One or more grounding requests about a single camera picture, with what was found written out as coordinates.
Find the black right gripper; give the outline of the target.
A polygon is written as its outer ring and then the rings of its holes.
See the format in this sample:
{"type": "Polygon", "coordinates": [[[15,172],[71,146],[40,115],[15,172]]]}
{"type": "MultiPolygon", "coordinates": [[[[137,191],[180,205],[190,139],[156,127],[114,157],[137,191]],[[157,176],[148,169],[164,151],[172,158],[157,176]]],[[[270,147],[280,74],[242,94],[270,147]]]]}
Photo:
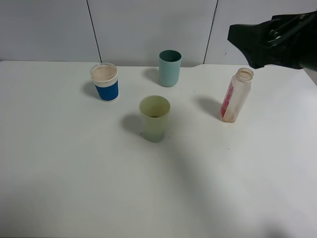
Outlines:
{"type": "Polygon", "coordinates": [[[255,25],[230,25],[227,39],[253,69],[278,65],[317,70],[316,11],[275,15],[255,25]]]}

